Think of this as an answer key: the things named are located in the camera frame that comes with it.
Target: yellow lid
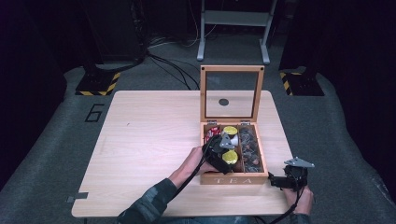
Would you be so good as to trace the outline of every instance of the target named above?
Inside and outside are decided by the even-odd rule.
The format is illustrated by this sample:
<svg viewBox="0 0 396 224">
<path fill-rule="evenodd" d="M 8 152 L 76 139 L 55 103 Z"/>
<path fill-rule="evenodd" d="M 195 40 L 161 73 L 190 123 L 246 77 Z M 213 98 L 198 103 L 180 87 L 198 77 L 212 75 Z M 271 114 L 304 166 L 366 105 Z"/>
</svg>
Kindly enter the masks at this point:
<svg viewBox="0 0 396 224">
<path fill-rule="evenodd" d="M 227 162 L 227 164 L 236 164 L 238 161 L 238 154 L 236 154 L 235 150 L 229 150 L 222 154 L 222 159 Z"/>
<path fill-rule="evenodd" d="M 237 134 L 238 133 L 238 130 L 233 126 L 224 127 L 223 131 L 227 134 Z"/>
</svg>

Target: wooden table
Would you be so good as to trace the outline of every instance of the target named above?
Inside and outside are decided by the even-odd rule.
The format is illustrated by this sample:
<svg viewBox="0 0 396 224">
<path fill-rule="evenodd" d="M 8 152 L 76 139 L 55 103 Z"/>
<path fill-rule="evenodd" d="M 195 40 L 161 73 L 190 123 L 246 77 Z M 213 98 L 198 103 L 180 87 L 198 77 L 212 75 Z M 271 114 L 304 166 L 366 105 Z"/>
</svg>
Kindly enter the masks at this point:
<svg viewBox="0 0 396 224">
<path fill-rule="evenodd" d="M 200 144 L 200 92 L 118 91 L 82 180 L 74 217 L 116 217 L 168 177 Z M 284 175 L 290 147 L 269 91 L 262 91 L 259 130 L 269 172 Z M 168 204 L 166 217 L 283 214 L 281 190 L 264 185 L 202 186 L 196 176 Z"/>
</svg>

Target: metal stand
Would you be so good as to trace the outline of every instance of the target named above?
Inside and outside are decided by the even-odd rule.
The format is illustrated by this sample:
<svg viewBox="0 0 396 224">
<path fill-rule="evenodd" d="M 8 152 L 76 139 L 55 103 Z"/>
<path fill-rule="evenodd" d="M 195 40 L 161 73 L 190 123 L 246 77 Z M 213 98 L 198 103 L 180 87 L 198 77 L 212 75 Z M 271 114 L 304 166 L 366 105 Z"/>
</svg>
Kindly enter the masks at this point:
<svg viewBox="0 0 396 224">
<path fill-rule="evenodd" d="M 260 39 L 260 48 L 262 50 L 262 61 L 264 64 L 270 63 L 266 42 L 270 32 L 271 23 L 274 17 L 274 11 L 277 0 L 273 0 L 270 12 L 236 12 L 236 11 L 216 11 L 205 10 L 205 0 L 201 5 L 201 39 L 198 48 L 197 60 L 204 59 L 205 52 L 205 25 L 221 24 L 221 25 L 246 25 L 265 27 L 265 32 Z"/>
</svg>

